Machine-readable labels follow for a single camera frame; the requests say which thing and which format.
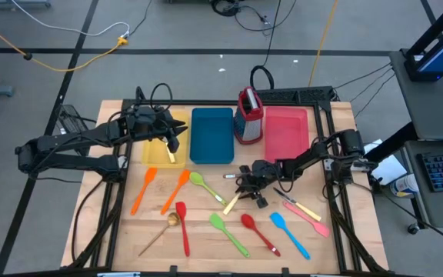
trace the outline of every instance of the blue tray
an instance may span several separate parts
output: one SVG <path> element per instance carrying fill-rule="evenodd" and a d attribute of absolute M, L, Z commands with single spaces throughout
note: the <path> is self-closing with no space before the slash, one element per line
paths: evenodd
<path fill-rule="evenodd" d="M 190 158 L 196 164 L 229 164 L 234 159 L 233 110 L 194 108 Z"/>

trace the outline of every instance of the red spoon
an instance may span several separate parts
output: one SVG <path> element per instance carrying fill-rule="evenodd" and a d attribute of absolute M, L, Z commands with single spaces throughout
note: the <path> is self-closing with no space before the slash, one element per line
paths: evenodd
<path fill-rule="evenodd" d="M 185 231 L 185 221 L 184 221 L 185 214 L 187 213 L 185 203 L 184 202 L 175 203 L 175 211 L 181 217 L 182 236 L 184 237 L 184 253 L 186 257 L 189 257 L 190 251 L 189 251 L 188 233 Z"/>
<path fill-rule="evenodd" d="M 268 246 L 268 249 L 271 250 L 275 255 L 277 255 L 278 257 L 280 256 L 280 252 L 275 248 L 274 245 L 272 245 L 259 231 L 258 228 L 255 226 L 255 222 L 254 219 L 248 215 L 248 214 L 243 214 L 241 217 L 241 221 L 242 224 L 248 228 L 248 229 L 252 229 L 255 231 L 256 234 L 259 235 L 259 237 L 262 239 L 263 242 L 265 242 L 265 244 Z"/>

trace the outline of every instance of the blue spatula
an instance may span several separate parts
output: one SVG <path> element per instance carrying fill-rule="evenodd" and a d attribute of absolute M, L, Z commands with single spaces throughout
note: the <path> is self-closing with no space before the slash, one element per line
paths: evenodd
<path fill-rule="evenodd" d="M 300 244 L 300 242 L 298 242 L 298 240 L 290 233 L 290 230 L 288 230 L 288 228 L 286 228 L 285 219 L 283 219 L 283 217 L 279 213 L 273 212 L 269 216 L 269 218 L 273 221 L 273 223 L 276 225 L 276 227 L 285 230 L 286 234 L 290 237 L 290 239 L 293 241 L 295 246 L 297 246 L 297 249 L 300 251 L 300 253 L 306 259 L 311 259 L 311 256 L 308 254 L 307 250 L 305 250 L 304 246 L 302 246 Z"/>

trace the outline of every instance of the yellow cable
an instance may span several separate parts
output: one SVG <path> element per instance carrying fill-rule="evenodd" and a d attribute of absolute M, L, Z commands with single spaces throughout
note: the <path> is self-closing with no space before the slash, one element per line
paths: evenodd
<path fill-rule="evenodd" d="M 312 78 L 314 78 L 314 71 L 315 68 L 317 67 L 317 62 L 319 60 L 319 57 L 321 56 L 322 46 L 324 45 L 324 40 L 326 39 L 326 35 L 328 35 L 329 26 L 331 26 L 332 19 L 335 16 L 335 11 L 337 6 L 338 6 L 338 0 L 335 0 L 335 3 L 332 6 L 331 13 L 329 14 L 328 23 L 326 24 L 326 28 L 324 29 L 324 34 L 322 34 L 319 50 L 317 51 L 317 55 L 315 56 L 314 66 L 312 66 L 311 78 L 308 80 L 308 86 L 312 85 Z"/>
<path fill-rule="evenodd" d="M 6 39 L 5 37 L 3 37 L 2 35 L 0 35 L 0 39 L 1 39 L 3 42 L 5 42 L 7 45 L 9 45 L 10 47 L 12 47 L 12 48 L 13 48 L 15 51 L 17 51 L 18 53 L 20 53 L 20 54 L 22 54 L 22 55 L 24 55 L 24 56 L 27 55 L 27 53 L 23 52 L 20 48 L 14 46 L 10 41 L 8 41 L 8 39 Z M 95 61 L 95 60 L 97 60 L 97 59 L 99 59 L 99 58 L 101 58 L 101 57 L 104 57 L 104 56 L 106 56 L 106 55 L 112 53 L 113 51 L 115 51 L 115 50 L 116 50 L 117 48 L 119 48 L 120 46 L 122 46 L 122 45 L 127 45 L 127 44 L 128 44 L 128 40 L 127 40 L 127 39 L 122 38 L 122 37 L 119 37 L 117 44 L 116 44 L 112 49 L 108 50 L 107 52 L 105 52 L 105 53 L 103 53 L 103 54 L 100 54 L 100 55 L 98 55 L 98 56 L 95 56 L 95 57 L 91 58 L 88 62 L 84 63 L 83 65 L 77 66 L 77 67 L 75 67 L 75 68 L 70 68 L 70 69 L 53 68 L 52 66 L 47 65 L 47 64 L 45 64 L 44 62 L 41 62 L 41 61 L 39 61 L 39 60 L 36 59 L 36 58 L 32 58 L 31 61 L 33 61 L 33 62 L 35 62 L 36 64 L 41 65 L 41 66 L 43 66 L 43 67 L 45 67 L 45 68 L 51 69 L 52 71 L 55 71 L 55 72 L 73 72 L 73 71 L 75 71 L 75 70 L 78 70 L 78 69 L 84 68 L 84 67 L 87 66 L 87 65 L 90 65 L 93 61 Z"/>

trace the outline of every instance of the green spoon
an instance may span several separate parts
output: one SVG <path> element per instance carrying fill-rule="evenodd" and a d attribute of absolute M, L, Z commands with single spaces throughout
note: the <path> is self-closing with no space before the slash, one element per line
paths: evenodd
<path fill-rule="evenodd" d="M 211 193 L 216 200 L 218 200 L 223 206 L 227 205 L 227 202 L 220 196 L 218 193 L 216 193 L 212 188 L 208 187 L 208 185 L 205 184 L 205 181 L 203 180 L 203 176 L 201 174 L 196 172 L 191 172 L 189 175 L 189 179 L 191 182 L 195 185 L 200 185 L 203 188 L 205 188 L 209 193 Z"/>
<path fill-rule="evenodd" d="M 245 256 L 245 258 L 250 257 L 247 249 L 240 242 L 238 242 L 238 240 L 235 239 L 235 237 L 231 233 L 227 231 L 222 218 L 220 218 L 216 213 L 212 213 L 212 215 L 209 217 L 209 221 L 212 223 L 213 227 L 218 230 L 222 230 L 228 236 L 231 242 L 233 242 L 235 246 L 237 246 L 237 249 L 240 251 L 240 253 L 242 253 L 243 256 Z"/>

